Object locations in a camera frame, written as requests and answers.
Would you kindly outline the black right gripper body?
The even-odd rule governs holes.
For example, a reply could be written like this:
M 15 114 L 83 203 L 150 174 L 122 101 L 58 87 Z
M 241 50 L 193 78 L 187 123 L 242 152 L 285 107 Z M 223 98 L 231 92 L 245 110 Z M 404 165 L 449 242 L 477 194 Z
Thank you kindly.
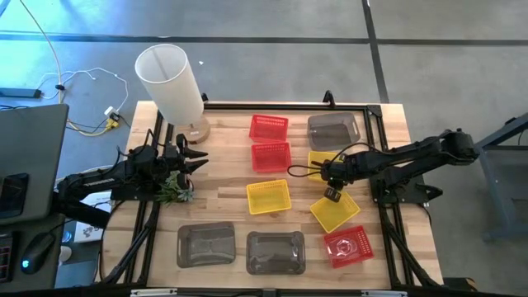
M 332 188 L 341 190 L 346 186 L 350 178 L 348 176 L 349 165 L 346 162 L 337 162 L 335 159 L 324 160 L 321 166 L 321 178 Z

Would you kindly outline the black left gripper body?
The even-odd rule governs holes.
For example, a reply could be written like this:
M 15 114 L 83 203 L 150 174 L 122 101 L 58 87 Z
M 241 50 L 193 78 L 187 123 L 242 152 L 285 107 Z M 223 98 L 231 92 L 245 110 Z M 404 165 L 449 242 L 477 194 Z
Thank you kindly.
M 186 175 L 185 172 L 185 148 L 182 144 L 165 144 L 163 149 L 163 161 L 166 165 L 165 178 L 169 178 L 173 173 Z

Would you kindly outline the yellow plastic mesh basket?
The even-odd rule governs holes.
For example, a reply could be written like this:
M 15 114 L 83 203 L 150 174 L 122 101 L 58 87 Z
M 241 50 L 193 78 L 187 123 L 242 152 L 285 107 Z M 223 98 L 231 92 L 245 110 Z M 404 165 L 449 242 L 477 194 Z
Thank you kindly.
M 347 192 L 342 192 L 338 202 L 321 198 L 310 206 L 310 211 L 324 231 L 331 233 L 357 215 L 361 209 Z
M 314 163 L 324 163 L 326 160 L 331 161 L 336 155 L 337 154 L 334 152 L 310 151 L 308 166 L 311 167 L 311 169 L 308 169 L 308 173 L 310 173 L 308 179 L 311 181 L 323 182 L 320 174 L 316 174 L 316 172 L 319 170 L 319 166 Z
M 287 180 L 274 180 L 247 185 L 247 202 L 251 215 L 261 215 L 291 208 Z

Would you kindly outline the grey translucent plastic bin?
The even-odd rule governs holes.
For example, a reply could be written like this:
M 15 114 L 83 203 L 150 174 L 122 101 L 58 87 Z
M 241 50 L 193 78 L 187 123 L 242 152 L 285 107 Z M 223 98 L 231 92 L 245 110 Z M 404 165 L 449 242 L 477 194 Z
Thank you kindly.
M 246 268 L 250 275 L 301 275 L 306 270 L 304 235 L 251 232 L 247 235 Z
M 310 116 L 307 135 L 313 151 L 343 149 L 361 138 L 356 118 L 351 112 Z
M 235 259 L 235 230 L 231 222 L 184 225 L 178 229 L 180 268 L 230 264 Z

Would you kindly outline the succulent plant in black pot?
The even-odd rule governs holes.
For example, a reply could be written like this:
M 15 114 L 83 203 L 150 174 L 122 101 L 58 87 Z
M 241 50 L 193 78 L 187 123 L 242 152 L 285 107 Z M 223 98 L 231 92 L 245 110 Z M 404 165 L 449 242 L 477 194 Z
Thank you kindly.
M 178 184 L 178 178 L 182 177 L 186 183 L 186 189 Z M 162 204 L 192 202 L 194 198 L 194 184 L 187 178 L 186 174 L 179 171 L 170 172 L 169 177 L 161 185 L 160 191 L 156 195 L 156 201 Z

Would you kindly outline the red plastic mesh basket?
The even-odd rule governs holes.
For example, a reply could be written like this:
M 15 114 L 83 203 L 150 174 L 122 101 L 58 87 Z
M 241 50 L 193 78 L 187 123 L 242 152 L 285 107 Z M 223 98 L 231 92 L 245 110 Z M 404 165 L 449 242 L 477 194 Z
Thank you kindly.
M 374 257 L 364 228 L 359 225 L 323 237 L 332 268 L 342 268 Z
M 287 142 L 253 144 L 251 153 L 254 172 L 285 172 L 291 165 L 290 144 Z
M 258 143 L 285 142 L 289 120 L 284 117 L 259 115 L 252 116 L 249 138 Z

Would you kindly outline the white lamp wooden base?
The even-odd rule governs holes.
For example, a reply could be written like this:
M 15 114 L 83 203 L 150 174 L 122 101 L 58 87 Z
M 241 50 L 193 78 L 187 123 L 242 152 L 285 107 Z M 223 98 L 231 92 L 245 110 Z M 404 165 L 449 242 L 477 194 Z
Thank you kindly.
M 166 122 L 189 143 L 199 144 L 209 137 L 205 101 L 182 48 L 172 44 L 148 47 L 136 59 L 134 70 Z

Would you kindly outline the white printed box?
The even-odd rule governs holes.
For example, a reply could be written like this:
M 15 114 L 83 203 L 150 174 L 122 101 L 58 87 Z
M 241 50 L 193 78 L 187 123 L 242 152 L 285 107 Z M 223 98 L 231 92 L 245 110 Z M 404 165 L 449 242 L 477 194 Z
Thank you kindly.
M 109 191 L 103 191 L 88 195 L 82 200 L 85 205 L 96 207 L 99 210 L 103 210 L 106 213 L 111 212 L 111 193 Z M 75 243 L 87 243 L 93 241 L 99 241 L 102 237 L 103 229 L 85 224 L 82 222 L 76 223 L 75 234 L 73 241 Z

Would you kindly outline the grey laptop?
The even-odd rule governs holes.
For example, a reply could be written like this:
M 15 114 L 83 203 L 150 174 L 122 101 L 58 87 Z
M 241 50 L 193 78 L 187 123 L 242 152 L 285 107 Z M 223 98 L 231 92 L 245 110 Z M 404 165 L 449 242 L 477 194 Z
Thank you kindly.
M 49 214 L 68 110 L 58 104 L 0 111 L 0 199 L 9 177 L 27 175 L 21 213 L 0 218 L 0 225 Z

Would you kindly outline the black computer mouse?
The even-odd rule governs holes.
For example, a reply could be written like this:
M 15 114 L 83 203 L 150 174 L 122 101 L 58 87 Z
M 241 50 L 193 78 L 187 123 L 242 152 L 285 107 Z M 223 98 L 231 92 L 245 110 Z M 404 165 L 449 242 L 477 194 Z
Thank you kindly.
M 44 265 L 47 255 L 54 245 L 55 236 L 50 233 L 38 233 L 27 245 L 21 257 L 21 271 L 32 275 Z

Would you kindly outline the black phone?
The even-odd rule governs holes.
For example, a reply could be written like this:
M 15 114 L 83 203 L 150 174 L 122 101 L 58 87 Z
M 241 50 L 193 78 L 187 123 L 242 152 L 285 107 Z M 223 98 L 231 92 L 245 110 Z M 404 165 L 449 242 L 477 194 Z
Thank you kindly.
M 19 216 L 24 208 L 29 175 L 18 173 L 0 181 L 0 219 Z

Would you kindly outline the grey metal table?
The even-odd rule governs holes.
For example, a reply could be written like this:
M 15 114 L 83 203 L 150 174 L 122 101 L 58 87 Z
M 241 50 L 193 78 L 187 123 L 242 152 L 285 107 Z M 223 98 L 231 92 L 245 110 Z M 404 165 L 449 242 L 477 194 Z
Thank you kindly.
M 500 225 L 483 233 L 485 241 L 528 235 L 528 215 L 522 216 L 517 203 L 528 203 L 528 144 L 504 142 L 528 135 L 528 112 L 508 120 L 500 129 L 476 143 L 479 162 L 488 184 Z

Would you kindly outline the black power strip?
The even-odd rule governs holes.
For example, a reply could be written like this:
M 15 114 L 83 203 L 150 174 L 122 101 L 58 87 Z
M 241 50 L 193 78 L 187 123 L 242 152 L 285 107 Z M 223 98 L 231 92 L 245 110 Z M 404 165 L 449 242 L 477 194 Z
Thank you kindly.
M 0 97 L 40 98 L 40 89 L 0 87 Z

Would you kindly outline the black keyboard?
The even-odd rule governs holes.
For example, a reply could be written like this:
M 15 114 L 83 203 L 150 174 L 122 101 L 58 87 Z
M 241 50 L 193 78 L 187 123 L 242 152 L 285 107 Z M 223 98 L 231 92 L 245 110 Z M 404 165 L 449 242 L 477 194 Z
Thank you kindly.
M 12 233 L 0 233 L 0 284 L 12 278 L 14 237 Z

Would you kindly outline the silver metal bracket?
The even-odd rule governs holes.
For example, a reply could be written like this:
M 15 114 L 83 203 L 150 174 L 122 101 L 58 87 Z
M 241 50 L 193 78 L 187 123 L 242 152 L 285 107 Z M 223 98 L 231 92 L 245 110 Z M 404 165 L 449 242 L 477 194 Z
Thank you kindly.
M 130 291 L 130 297 L 163 297 L 177 295 L 177 289 L 148 288 Z
M 408 293 L 396 290 L 363 290 L 361 297 L 408 297 Z

